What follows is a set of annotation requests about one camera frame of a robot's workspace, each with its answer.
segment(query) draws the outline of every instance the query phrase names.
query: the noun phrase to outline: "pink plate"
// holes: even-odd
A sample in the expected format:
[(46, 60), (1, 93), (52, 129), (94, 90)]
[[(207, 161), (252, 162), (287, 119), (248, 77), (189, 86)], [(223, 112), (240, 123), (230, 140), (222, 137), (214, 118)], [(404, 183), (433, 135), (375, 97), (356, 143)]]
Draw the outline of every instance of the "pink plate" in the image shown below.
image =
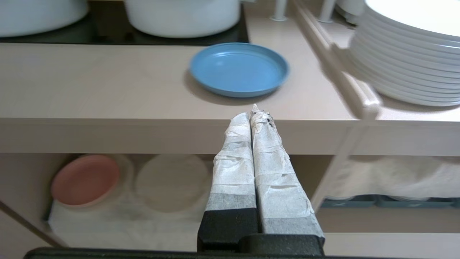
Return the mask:
[(102, 201), (120, 177), (117, 163), (104, 155), (80, 157), (59, 171), (51, 184), (54, 199), (70, 207)]

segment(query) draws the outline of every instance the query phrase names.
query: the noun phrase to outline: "stack of white plates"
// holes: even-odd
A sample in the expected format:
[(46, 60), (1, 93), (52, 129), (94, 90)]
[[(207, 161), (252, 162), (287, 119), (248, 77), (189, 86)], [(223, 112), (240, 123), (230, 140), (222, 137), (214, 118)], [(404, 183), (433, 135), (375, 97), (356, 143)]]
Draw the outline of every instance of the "stack of white plates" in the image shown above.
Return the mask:
[(460, 104), (460, 0), (366, 0), (351, 60), (380, 93), (426, 106)]

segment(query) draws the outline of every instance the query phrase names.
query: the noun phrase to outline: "white pot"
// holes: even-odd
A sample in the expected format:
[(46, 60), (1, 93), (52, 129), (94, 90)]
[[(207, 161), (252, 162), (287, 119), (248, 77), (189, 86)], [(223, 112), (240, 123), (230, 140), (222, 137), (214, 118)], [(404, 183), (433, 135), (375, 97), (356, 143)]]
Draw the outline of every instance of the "white pot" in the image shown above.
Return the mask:
[(87, 13), (86, 0), (0, 0), (0, 37), (59, 29)]
[(167, 38), (194, 38), (231, 28), (240, 20), (239, 0), (125, 0), (136, 29)]

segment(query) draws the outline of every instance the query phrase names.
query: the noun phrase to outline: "blue plate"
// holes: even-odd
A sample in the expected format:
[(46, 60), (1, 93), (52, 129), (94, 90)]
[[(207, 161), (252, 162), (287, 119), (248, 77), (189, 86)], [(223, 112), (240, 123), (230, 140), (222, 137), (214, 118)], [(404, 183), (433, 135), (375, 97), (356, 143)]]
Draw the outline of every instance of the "blue plate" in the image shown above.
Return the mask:
[(200, 51), (190, 69), (209, 91), (237, 98), (275, 91), (289, 74), (286, 60), (273, 50), (248, 43), (225, 43)]

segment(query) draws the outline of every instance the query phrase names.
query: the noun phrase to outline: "induction cooktop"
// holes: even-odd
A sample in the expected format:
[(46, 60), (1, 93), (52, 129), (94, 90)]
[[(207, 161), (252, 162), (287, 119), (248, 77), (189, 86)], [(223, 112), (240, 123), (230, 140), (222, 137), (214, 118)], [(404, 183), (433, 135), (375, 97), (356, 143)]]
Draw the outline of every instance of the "induction cooktop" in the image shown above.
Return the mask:
[(35, 35), (0, 37), (0, 42), (170, 46), (210, 46), (229, 42), (249, 43), (243, 6), (241, 6), (240, 21), (227, 31), (207, 37), (172, 39), (152, 36), (132, 27), (122, 2), (88, 1), (88, 4), (90, 7), (88, 15), (72, 25)]

